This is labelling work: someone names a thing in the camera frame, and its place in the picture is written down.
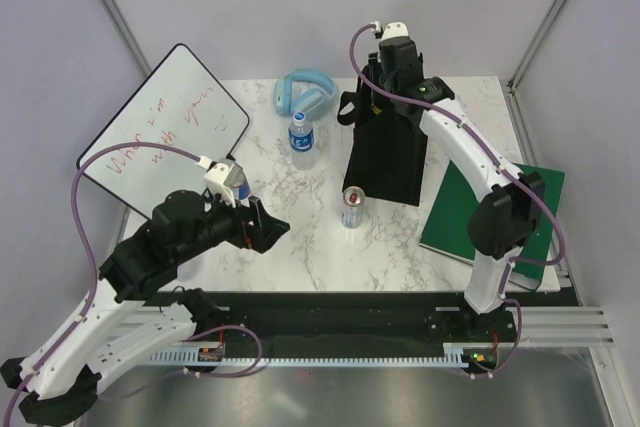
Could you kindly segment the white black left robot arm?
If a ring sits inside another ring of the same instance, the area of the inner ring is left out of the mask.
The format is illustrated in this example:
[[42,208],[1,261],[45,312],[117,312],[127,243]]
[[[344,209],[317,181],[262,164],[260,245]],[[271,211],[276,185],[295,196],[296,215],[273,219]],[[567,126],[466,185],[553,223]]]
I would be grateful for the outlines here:
[[183,291],[162,313],[118,340],[111,333],[142,307],[179,267],[227,242],[265,253],[289,231],[259,198],[228,205],[192,191],[175,191],[152,217],[120,242],[98,270],[97,281],[76,311],[39,351],[1,366],[5,384],[30,424],[65,426],[86,413],[109,385],[175,342],[208,340],[220,325],[220,309],[202,289]]

